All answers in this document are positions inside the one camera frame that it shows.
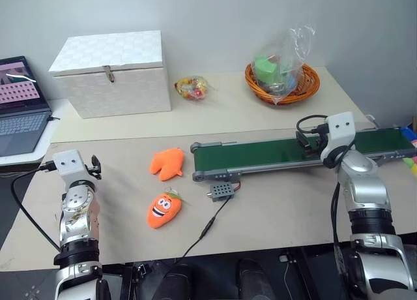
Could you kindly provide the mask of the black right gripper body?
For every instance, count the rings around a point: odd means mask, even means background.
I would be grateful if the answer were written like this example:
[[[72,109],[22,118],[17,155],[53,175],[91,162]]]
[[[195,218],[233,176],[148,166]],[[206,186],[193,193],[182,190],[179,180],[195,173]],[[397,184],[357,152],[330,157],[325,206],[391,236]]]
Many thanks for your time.
[[[327,124],[323,123],[309,131],[310,134],[318,134],[319,139],[316,140],[316,146],[311,146],[312,151],[323,151],[327,146]]]

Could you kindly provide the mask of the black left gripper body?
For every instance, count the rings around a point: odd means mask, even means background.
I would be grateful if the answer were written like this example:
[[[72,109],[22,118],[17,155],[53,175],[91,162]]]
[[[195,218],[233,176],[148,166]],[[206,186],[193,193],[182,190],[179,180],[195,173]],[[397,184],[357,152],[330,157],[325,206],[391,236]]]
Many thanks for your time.
[[[92,166],[90,168],[86,166],[85,168],[89,175],[93,176],[97,180],[101,180],[101,165]]]

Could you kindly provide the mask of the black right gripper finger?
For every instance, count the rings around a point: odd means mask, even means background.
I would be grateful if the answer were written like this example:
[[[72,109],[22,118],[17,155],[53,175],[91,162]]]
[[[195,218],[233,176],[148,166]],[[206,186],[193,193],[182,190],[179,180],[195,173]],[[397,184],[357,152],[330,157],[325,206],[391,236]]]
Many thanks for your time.
[[[311,147],[310,142],[308,140],[308,137],[304,133],[302,133],[301,131],[296,131],[296,140],[302,148],[310,148]]]

